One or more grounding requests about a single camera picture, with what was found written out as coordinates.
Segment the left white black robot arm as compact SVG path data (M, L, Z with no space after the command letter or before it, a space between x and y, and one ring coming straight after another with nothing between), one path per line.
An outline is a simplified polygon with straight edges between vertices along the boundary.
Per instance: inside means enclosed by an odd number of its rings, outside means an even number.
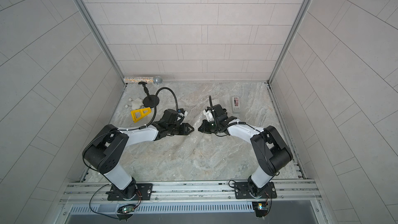
M84 149L82 157L111 182L108 200L130 200L137 195L136 180L125 171L120 158L126 147L160 140L168 135L187 136L194 131L188 123L151 124L135 129L106 125Z

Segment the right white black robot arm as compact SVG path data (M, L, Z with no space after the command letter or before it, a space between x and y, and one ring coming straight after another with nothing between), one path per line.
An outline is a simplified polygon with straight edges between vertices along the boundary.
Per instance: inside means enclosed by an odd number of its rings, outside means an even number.
M277 197L271 180L293 159L293 155L275 127L271 125L266 128L253 127L231 117L219 124L215 121L203 120L199 131L206 134L224 133L250 143L256 155L258 167L246 183L242 186L235 183L234 188L237 192L247 194L246 198L274 199Z

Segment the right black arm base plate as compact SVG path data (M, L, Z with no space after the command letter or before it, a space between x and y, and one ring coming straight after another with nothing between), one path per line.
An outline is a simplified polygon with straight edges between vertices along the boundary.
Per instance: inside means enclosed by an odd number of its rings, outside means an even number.
M262 188L247 181L234 182L236 199L276 199L277 193L273 182L268 182Z

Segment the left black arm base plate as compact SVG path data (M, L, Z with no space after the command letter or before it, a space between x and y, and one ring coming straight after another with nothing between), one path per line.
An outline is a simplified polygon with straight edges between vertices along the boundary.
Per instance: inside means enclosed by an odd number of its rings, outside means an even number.
M150 200L152 194L153 184L134 184L127 186L124 190L120 190L115 185L111 186L110 191L107 191L108 201L138 201L139 199L147 201Z

